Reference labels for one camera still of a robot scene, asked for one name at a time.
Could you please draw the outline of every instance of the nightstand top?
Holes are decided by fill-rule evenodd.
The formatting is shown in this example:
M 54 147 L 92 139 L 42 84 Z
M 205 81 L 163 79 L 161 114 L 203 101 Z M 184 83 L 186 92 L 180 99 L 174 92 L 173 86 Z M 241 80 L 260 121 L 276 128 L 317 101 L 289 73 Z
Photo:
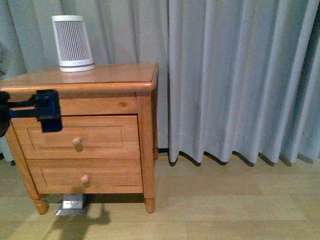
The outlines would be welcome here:
M 41 89 L 55 89 L 59 95 L 150 92 L 157 84 L 156 63 L 96 65 L 95 69 L 61 72 L 58 66 L 0 81 L 1 91 L 12 101 L 22 101 Z

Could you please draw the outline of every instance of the bottom drawer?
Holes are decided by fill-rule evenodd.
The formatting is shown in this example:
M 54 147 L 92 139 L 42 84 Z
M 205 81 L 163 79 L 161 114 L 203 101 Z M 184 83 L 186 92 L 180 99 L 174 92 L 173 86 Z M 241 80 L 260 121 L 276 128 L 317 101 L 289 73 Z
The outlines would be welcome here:
M 142 193 L 139 159 L 27 160 L 40 194 Z

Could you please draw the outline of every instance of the vented grille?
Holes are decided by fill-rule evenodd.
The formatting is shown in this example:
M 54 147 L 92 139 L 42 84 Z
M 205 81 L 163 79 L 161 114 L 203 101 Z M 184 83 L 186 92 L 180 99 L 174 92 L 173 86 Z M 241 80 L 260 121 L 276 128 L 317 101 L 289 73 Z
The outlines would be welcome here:
M 58 55 L 61 61 L 80 61 L 92 58 L 83 21 L 54 21 Z

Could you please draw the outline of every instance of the curtain fold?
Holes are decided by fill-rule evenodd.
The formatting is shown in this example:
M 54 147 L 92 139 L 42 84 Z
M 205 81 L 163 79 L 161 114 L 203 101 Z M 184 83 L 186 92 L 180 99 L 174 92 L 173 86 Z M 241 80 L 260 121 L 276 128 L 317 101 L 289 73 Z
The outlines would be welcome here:
M 0 1 L 7 76 L 58 64 L 53 15 L 84 18 L 96 64 L 157 62 L 159 147 L 250 162 L 320 152 L 319 0 Z
M 301 78 L 318 4 L 318 0 L 170 2 L 172 162 L 179 151 L 199 163 L 204 151 L 222 162 L 233 151 L 252 163 L 258 153 L 272 162 L 280 154 L 294 162 L 301 132 L 312 134 L 308 141 L 313 144 L 320 142 L 316 134 L 320 125 L 310 128 L 304 123 L 307 115 L 315 114 L 308 111 L 308 101 L 319 97 L 297 99 L 301 81 L 306 81 L 309 92 L 319 81 L 316 60 L 306 66 L 313 78 Z M 299 106 L 304 111 L 293 126 L 298 133 L 290 127 L 290 114 Z M 317 159 L 319 148 L 302 152 Z

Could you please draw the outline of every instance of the top drawer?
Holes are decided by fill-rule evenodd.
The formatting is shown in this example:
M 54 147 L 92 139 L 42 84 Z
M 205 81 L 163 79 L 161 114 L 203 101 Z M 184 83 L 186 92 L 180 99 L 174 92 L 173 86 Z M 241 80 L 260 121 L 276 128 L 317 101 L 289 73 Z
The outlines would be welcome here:
M 62 117 L 62 131 L 48 133 L 34 118 L 12 124 L 26 159 L 140 158 L 137 116 Z

